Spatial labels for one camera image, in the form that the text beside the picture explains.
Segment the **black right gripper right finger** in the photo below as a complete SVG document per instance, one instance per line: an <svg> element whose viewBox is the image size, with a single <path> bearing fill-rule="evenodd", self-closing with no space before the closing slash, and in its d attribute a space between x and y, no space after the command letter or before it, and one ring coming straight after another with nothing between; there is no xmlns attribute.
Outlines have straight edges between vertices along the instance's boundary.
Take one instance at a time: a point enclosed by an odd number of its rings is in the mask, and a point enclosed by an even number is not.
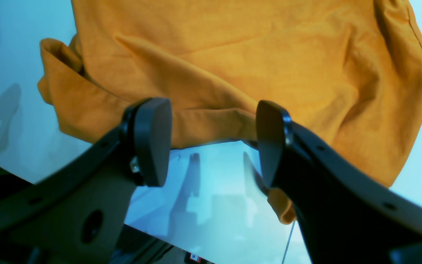
<svg viewBox="0 0 422 264"><path fill-rule="evenodd" d="M262 179L293 202L313 264L422 264L422 207L360 172L283 107L256 110Z"/></svg>

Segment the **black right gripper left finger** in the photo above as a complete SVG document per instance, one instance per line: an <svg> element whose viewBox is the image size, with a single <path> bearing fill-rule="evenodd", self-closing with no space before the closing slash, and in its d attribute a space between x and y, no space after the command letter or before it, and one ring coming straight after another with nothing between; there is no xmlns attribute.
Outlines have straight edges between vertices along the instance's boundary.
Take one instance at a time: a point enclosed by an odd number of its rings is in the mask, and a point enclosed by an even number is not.
<svg viewBox="0 0 422 264"><path fill-rule="evenodd" d="M107 264L137 187L162 187L171 102L141 100L121 123L37 184L0 175L0 264Z"/></svg>

